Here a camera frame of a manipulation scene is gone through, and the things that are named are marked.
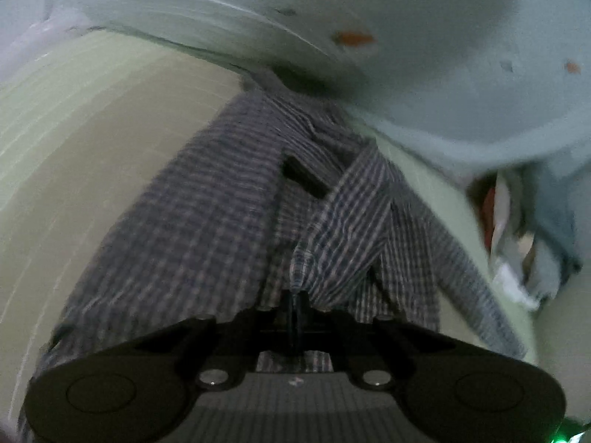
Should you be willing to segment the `blue plaid shirt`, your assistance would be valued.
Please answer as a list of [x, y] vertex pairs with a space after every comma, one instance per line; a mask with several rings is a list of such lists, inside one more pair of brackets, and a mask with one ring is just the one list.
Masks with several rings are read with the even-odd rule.
[[35, 371], [284, 290], [362, 323], [440, 328], [446, 296], [491, 350], [526, 349], [487, 280], [376, 142], [273, 73], [195, 134], [103, 239]]

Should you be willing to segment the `light teal fabric storage bag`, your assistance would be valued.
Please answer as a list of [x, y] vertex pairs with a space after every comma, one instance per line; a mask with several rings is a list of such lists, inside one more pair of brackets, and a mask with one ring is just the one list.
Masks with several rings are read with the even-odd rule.
[[541, 160], [531, 229], [579, 258], [565, 176], [590, 150], [590, 0], [49, 0], [91, 24], [321, 81], [456, 179]]

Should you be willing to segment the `white folded garment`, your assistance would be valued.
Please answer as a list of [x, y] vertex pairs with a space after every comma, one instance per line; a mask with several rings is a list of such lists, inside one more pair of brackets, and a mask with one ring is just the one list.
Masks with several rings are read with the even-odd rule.
[[515, 177], [496, 175], [493, 199], [493, 232], [489, 250], [489, 268], [493, 283], [512, 302], [533, 312], [540, 302], [526, 289], [529, 275], [526, 260], [534, 237], [525, 229], [522, 186]]

